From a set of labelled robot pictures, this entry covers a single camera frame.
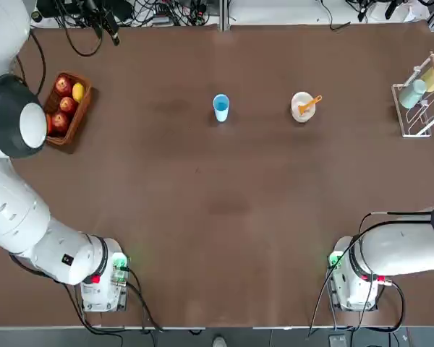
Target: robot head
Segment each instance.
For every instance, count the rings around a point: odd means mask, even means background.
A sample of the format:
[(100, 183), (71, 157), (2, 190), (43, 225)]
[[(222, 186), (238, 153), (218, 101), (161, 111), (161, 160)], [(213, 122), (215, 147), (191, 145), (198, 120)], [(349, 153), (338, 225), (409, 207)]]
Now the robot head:
[(43, 147), (46, 131), (37, 97), (16, 76), (0, 76), (0, 153), (11, 158), (35, 154)]
[(32, 155), (46, 138), (46, 117), (37, 97), (8, 73), (29, 29), (25, 3), (0, 0), (0, 158)]

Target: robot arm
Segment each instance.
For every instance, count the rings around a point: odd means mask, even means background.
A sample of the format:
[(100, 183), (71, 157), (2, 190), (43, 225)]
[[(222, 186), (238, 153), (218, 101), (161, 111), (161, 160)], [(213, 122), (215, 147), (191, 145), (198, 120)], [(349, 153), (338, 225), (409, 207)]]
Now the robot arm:
[(366, 303), (368, 309), (375, 307), (378, 285), (391, 283), (388, 276), (434, 270), (434, 209), (380, 214), (401, 217), (339, 239), (329, 257), (333, 304), (342, 310), (362, 311)]
[[(35, 1), (27, 7), (34, 6)], [(85, 311), (116, 311), (125, 306), (120, 298), (127, 274), (120, 268), (127, 266), (127, 258), (121, 247), (53, 219), (9, 159), (37, 153), (46, 138), (46, 117), (37, 97), (9, 73), (29, 28), (21, 0), (0, 1), (0, 247), (58, 282), (81, 283)]]

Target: plastic cup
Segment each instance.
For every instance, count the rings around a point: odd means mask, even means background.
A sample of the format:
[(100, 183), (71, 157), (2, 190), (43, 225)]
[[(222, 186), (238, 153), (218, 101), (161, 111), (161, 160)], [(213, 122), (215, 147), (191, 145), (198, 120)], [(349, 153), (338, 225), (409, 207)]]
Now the plastic cup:
[(224, 94), (218, 94), (213, 101), (214, 113), (218, 121), (225, 121), (229, 115), (230, 100)]

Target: apple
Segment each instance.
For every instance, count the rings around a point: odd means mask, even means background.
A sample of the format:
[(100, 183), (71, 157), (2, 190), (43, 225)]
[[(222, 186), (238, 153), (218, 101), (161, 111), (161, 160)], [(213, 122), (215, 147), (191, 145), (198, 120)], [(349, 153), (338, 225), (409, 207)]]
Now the apple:
[(61, 111), (67, 113), (67, 114), (73, 114), (75, 110), (77, 109), (77, 103), (73, 98), (70, 98), (69, 96), (65, 96), (61, 99), (59, 102), (59, 107)]
[(55, 89), (60, 96), (70, 96), (72, 94), (71, 81), (66, 76), (59, 76), (55, 83)]
[(69, 117), (63, 111), (58, 111), (51, 117), (51, 125), (55, 132), (65, 135), (69, 128)]
[(53, 131), (53, 123), (51, 122), (51, 116), (47, 113), (46, 115), (46, 134), (50, 135)]

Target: table surface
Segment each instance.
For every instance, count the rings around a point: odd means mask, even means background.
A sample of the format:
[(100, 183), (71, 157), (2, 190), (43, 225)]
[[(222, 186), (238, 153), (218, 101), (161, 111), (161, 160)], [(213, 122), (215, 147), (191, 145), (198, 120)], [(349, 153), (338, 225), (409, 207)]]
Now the table surface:
[[(80, 50), (95, 45), (92, 30), (71, 34)], [(403, 139), (391, 94), (434, 51), (425, 23), (124, 29), (119, 47), (106, 39), (89, 59), (60, 30), (37, 36), (42, 95), (64, 70), (96, 91), (73, 146), (15, 168), (56, 218), (119, 241), (163, 326), (307, 326), (327, 255), (365, 213), (434, 205), (434, 135)], [(20, 57), (36, 89), (33, 42)], [(300, 90), (323, 96), (304, 125), (289, 113)], [(217, 93), (230, 98), (224, 124), (213, 118)], [(79, 324), (61, 286), (3, 250), (0, 264), (0, 325)], [(405, 324), (434, 325), (434, 271), (396, 281)], [(393, 325), (399, 310), (386, 291), (364, 323)], [(140, 317), (130, 296), (128, 312), (90, 319)], [(356, 324), (357, 313), (339, 322)], [(326, 295), (316, 324), (332, 325)]]

